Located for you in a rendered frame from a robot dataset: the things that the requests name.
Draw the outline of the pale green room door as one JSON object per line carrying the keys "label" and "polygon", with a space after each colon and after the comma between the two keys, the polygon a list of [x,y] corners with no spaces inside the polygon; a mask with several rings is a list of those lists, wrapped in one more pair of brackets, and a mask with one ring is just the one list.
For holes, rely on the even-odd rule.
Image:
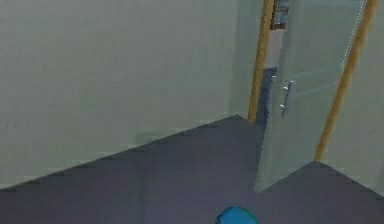
{"label": "pale green room door", "polygon": [[[367,0],[290,0],[255,190],[313,160]],[[283,87],[294,85],[281,116]]]}

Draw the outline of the blue round object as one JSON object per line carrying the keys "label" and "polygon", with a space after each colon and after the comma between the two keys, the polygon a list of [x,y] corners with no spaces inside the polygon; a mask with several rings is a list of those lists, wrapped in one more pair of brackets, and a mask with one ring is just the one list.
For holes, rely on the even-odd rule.
{"label": "blue round object", "polygon": [[228,207],[218,215],[215,224],[259,224],[259,221],[242,207]]}

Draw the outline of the brown shelf unit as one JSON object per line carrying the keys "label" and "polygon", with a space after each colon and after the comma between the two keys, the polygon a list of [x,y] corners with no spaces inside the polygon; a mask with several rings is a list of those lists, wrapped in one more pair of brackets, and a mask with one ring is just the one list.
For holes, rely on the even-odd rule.
{"label": "brown shelf unit", "polygon": [[284,29],[287,21],[290,0],[274,0],[270,29]]}

